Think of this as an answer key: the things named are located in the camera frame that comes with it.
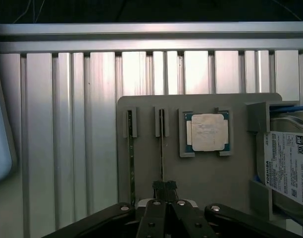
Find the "hard drive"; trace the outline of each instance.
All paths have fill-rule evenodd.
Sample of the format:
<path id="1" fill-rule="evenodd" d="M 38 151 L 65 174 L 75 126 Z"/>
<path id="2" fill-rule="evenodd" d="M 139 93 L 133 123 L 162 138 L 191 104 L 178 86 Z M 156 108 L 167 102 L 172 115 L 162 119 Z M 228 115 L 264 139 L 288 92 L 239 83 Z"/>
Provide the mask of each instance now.
<path id="1" fill-rule="evenodd" d="M 257 174 L 274 205 L 303 218 L 303 111 L 271 112 L 270 130 L 256 136 Z"/>

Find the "hard drive label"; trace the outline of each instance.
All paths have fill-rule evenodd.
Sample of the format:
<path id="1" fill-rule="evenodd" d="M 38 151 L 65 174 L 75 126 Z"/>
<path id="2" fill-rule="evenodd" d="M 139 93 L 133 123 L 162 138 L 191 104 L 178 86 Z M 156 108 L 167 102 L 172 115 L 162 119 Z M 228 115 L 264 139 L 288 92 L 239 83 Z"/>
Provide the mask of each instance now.
<path id="1" fill-rule="evenodd" d="M 303 133 L 271 131 L 264 148 L 266 185 L 303 205 Z"/>

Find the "gray fixture plate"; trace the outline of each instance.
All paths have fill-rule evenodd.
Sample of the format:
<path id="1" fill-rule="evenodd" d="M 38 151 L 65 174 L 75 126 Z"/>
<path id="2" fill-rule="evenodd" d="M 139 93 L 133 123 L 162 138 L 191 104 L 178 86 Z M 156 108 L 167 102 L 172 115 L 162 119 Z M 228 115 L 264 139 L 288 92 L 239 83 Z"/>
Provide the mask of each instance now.
<path id="1" fill-rule="evenodd" d="M 221 203 L 250 213 L 249 181 L 256 174 L 255 135 L 247 132 L 247 104 L 281 101 L 276 93 L 166 95 L 122 97 L 117 104 L 118 199 L 130 201 L 130 164 L 125 113 L 136 112 L 134 138 L 136 202 L 153 197 L 152 182 L 160 180 L 160 143 L 155 133 L 155 108 L 168 113 L 169 136 L 164 139 L 164 177 L 178 185 L 178 196 L 195 201 L 203 209 Z M 196 152 L 181 158 L 179 151 L 179 112 L 215 113 L 228 108 L 233 117 L 232 155 Z"/>

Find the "label on cpu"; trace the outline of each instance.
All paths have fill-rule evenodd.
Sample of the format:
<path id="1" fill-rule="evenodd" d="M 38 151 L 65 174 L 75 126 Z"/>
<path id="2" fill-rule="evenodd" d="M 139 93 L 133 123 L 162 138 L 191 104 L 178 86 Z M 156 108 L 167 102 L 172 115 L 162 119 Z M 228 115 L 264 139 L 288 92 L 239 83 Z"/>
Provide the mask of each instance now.
<path id="1" fill-rule="evenodd" d="M 264 150 L 266 185 L 303 205 L 303 133 L 271 131 Z"/>

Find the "screw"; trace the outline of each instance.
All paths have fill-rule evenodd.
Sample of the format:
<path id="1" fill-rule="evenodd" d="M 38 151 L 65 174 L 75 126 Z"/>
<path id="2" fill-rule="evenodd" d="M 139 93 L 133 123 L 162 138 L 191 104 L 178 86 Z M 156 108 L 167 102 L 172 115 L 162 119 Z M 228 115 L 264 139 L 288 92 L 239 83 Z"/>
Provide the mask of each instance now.
<path id="1" fill-rule="evenodd" d="M 178 205 L 180 205 L 180 206 L 186 205 L 186 202 L 185 202 L 185 201 L 178 201 L 177 203 L 178 203 Z"/>
<path id="2" fill-rule="evenodd" d="M 218 207 L 218 206 L 212 206 L 211 209 L 212 209 L 214 212 L 219 212 L 219 211 L 220 211 L 220 207 Z"/>
<path id="3" fill-rule="evenodd" d="M 121 207 L 122 211 L 127 211 L 128 209 L 129 209 L 129 207 L 127 207 L 127 206 Z"/>

